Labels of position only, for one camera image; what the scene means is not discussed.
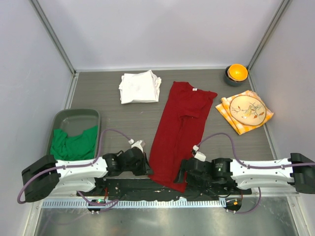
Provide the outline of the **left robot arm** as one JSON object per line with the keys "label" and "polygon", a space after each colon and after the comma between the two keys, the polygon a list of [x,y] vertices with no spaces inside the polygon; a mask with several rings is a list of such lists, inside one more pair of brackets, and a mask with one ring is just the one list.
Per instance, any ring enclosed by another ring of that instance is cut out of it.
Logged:
{"label": "left robot arm", "polygon": [[100,196],[105,184],[98,179],[116,177],[123,172],[132,172],[135,176],[153,174],[145,152],[137,147],[81,161],[56,160],[46,155],[22,171],[23,188],[17,201],[32,203],[52,193],[71,191]]}

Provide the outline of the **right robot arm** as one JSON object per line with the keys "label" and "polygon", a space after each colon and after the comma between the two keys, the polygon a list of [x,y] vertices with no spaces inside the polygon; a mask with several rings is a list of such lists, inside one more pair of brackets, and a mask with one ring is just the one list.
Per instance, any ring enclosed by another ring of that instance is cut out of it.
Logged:
{"label": "right robot arm", "polygon": [[257,187],[293,186],[298,193],[314,194],[315,163],[300,153],[274,161],[238,162],[230,158],[212,161],[192,157],[183,160],[174,183],[186,182],[201,190],[224,190],[234,194],[238,190]]}

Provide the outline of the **red t-shirt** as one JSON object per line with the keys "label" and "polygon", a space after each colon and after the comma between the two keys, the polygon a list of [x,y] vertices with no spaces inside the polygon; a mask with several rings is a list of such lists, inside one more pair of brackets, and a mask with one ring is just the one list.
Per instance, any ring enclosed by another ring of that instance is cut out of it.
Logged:
{"label": "red t-shirt", "polygon": [[174,82],[152,144],[149,165],[154,182],[184,192],[186,183],[175,183],[182,160],[203,136],[206,120],[217,93]]}

